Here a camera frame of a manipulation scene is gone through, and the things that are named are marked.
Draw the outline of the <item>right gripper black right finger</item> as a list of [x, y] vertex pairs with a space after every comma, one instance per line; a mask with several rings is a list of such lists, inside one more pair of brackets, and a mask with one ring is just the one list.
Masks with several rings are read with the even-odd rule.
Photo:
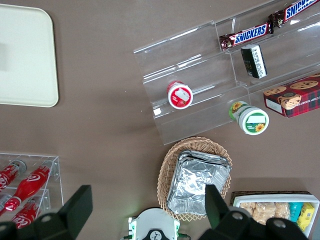
[[205, 186], [205, 211], [214, 231], [248, 231], [250, 228], [249, 213], [227, 206], [215, 185]]

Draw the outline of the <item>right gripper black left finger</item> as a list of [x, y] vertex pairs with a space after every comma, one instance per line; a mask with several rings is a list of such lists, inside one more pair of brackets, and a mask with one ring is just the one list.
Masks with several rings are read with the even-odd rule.
[[92, 186], [82, 185], [57, 212], [34, 223], [38, 240], [75, 240], [93, 211]]

